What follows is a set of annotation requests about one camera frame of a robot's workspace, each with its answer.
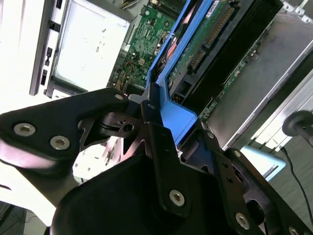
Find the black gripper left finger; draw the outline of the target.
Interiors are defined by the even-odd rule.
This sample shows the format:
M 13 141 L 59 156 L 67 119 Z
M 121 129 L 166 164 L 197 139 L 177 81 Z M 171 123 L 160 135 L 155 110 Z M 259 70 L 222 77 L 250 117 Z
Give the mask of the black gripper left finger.
M 87 92 L 4 113 L 0 117 L 0 160 L 42 175 L 67 172 L 78 154 L 110 137 L 124 141 L 121 160 L 152 160 L 160 210 L 187 218 L 191 211 L 181 182 L 171 131 L 160 114 L 160 87 L 151 83 L 140 103 L 114 88 Z

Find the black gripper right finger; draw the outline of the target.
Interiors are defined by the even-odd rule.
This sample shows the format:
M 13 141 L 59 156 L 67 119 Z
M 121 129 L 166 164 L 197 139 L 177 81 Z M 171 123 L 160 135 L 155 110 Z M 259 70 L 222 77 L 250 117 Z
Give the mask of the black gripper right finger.
M 310 235 L 311 230 L 237 149 L 220 152 L 217 139 L 201 132 L 203 165 L 217 182 L 225 235 Z

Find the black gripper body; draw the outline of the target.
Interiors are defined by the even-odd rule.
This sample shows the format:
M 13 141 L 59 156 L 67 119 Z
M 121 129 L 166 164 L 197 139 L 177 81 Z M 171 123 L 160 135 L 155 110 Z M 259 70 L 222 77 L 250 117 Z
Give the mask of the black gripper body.
M 52 235 L 222 235 L 219 189 L 200 159 L 180 165 L 191 211 L 168 215 L 157 205 L 153 164 L 132 157 L 71 190 L 53 217 Z

